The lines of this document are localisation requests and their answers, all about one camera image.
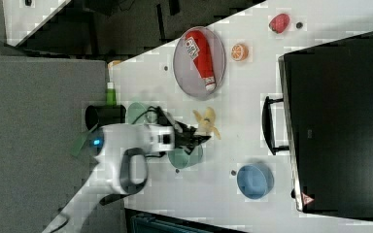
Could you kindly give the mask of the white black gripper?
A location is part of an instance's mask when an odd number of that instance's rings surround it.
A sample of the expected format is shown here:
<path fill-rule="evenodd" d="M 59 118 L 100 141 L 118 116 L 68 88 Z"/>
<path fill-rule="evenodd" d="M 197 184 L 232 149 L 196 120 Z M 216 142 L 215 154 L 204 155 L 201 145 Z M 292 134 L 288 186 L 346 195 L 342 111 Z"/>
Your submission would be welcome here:
<path fill-rule="evenodd" d="M 196 128 L 176 121 L 174 127 L 149 124 L 148 131 L 149 153 L 157 153 L 179 148 L 183 143 L 185 134 L 194 134 Z M 210 136 L 192 135 L 186 140 L 183 149 L 186 153 L 191 154 L 196 147 L 206 143 L 209 139 Z"/>

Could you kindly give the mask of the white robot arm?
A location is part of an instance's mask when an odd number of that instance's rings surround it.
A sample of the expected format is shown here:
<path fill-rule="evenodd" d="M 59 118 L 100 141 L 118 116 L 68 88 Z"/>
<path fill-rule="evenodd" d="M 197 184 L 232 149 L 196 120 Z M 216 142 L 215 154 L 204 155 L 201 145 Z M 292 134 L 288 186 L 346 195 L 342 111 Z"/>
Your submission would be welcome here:
<path fill-rule="evenodd" d="M 86 219 L 105 197 L 140 192 L 147 179 L 131 177 L 131 160 L 160 152 L 183 149 L 188 153 L 210 137 L 179 122 L 171 125 L 116 123 L 95 131 L 99 152 L 96 166 L 79 191 L 44 228 L 42 233 L 80 233 Z"/>

